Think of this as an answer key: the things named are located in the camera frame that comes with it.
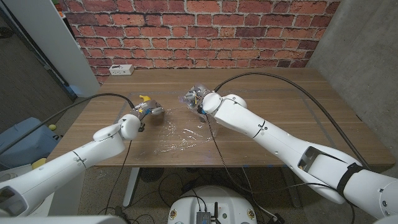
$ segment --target red brick wall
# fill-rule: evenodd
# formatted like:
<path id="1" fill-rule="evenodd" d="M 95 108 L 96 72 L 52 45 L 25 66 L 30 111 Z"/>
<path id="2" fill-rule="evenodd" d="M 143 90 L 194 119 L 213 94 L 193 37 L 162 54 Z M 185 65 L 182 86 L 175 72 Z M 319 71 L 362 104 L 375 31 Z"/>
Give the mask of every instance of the red brick wall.
<path id="1" fill-rule="evenodd" d="M 304 67 L 339 1 L 63 0 L 99 82 L 138 68 Z"/>

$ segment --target grey floor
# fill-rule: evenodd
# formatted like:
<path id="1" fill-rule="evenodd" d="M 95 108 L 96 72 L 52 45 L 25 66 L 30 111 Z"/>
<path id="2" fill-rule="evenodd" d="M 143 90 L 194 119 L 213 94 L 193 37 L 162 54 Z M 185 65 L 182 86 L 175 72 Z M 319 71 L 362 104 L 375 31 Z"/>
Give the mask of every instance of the grey floor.
<path id="1" fill-rule="evenodd" d="M 55 132 L 58 135 L 65 134 L 85 106 L 86 103 L 82 103 L 80 106 L 67 111 L 56 123 L 57 129 Z M 111 196 L 110 207 L 122 206 L 130 170 L 130 167 L 125 167 L 122 170 L 121 177 Z M 233 176 L 235 176 L 237 182 L 244 184 L 240 168 L 229 170 L 234 173 Z M 277 189 L 286 186 L 280 167 L 249 167 L 245 168 L 245 170 L 248 173 L 253 190 Z M 110 191 L 119 172 L 120 167 L 94 167 L 86 171 L 78 212 L 79 215 L 96 215 L 106 206 Z M 224 185 L 225 187 L 236 190 L 240 194 L 244 194 L 244 192 L 237 189 L 229 181 L 224 169 L 215 168 L 213 170 L 212 168 L 206 168 L 191 173 L 186 168 L 168 168 L 164 170 L 163 176 L 155 182 L 146 183 L 141 179 L 139 180 L 132 199 L 133 206 L 125 210 L 128 218 L 135 219 L 140 215 L 148 214 L 154 218 L 155 223 L 167 223 L 169 207 L 160 199 L 158 186 L 160 181 L 169 174 L 178 174 L 182 178 L 183 184 L 196 179 L 195 187 L 208 184 Z M 177 175 L 171 175 L 166 178 L 161 188 L 165 201 L 168 204 L 176 201 L 182 194 L 181 188 L 182 184 Z M 351 209 L 348 204 L 337 205 L 322 198 L 306 186 L 299 187 L 298 190 L 300 200 L 303 204 L 301 208 L 294 208 L 292 206 L 286 190 L 273 194 L 256 195 L 255 199 L 262 207 L 270 212 L 279 213 L 285 219 L 286 223 L 351 223 Z M 254 205 L 248 195 L 245 195 L 245 197 Z M 259 223 L 267 223 L 269 217 L 258 209 L 255 208 L 255 210 Z M 355 223 L 375 222 L 373 217 L 360 209 L 355 208 L 355 212 Z M 113 214 L 114 210 L 110 208 L 108 213 Z M 137 221 L 139 223 L 153 223 L 149 216 L 142 216 Z"/>

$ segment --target yellow object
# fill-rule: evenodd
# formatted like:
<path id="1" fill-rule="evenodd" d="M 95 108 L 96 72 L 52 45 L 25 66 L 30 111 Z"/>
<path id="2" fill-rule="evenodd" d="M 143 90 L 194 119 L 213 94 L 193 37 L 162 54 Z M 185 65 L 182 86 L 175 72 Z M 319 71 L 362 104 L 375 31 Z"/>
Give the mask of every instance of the yellow object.
<path id="1" fill-rule="evenodd" d="M 54 131 L 57 127 L 56 127 L 55 124 L 50 124 L 49 128 L 50 128 L 51 131 Z"/>
<path id="2" fill-rule="evenodd" d="M 150 100 L 150 97 L 149 97 L 149 96 L 142 96 L 142 95 L 139 95 L 139 97 L 143 99 L 143 102 Z"/>
<path id="3" fill-rule="evenodd" d="M 45 164 L 45 158 L 41 158 L 38 161 L 32 163 L 32 169 L 36 169 L 39 166 L 44 165 L 44 164 Z"/>

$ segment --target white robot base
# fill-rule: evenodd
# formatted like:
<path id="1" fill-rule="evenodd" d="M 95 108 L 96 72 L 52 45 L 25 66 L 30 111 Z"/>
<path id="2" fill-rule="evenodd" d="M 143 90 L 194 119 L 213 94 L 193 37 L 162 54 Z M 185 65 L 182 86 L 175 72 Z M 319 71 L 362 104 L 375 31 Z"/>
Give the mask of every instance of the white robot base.
<path id="1" fill-rule="evenodd" d="M 216 223 L 222 224 L 257 223 L 252 205 L 235 191 L 215 185 L 197 187 L 193 190 L 181 195 L 180 199 L 173 203 L 168 224 L 210 223 L 210 220 L 215 222 L 215 218 L 218 220 Z M 206 206 L 195 197 L 195 193 L 205 201 Z"/>

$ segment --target black strap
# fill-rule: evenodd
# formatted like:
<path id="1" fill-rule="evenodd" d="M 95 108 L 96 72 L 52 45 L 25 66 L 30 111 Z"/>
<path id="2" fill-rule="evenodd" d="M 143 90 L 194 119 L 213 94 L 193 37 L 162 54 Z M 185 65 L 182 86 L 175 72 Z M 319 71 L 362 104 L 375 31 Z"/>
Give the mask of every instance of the black strap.
<path id="1" fill-rule="evenodd" d="M 337 192 L 344 197 L 344 188 L 347 185 L 347 182 L 349 179 L 357 172 L 363 170 L 364 168 L 357 165 L 355 162 L 347 167 L 347 171 L 345 174 L 341 177 L 340 181 L 338 182 L 337 185 Z"/>

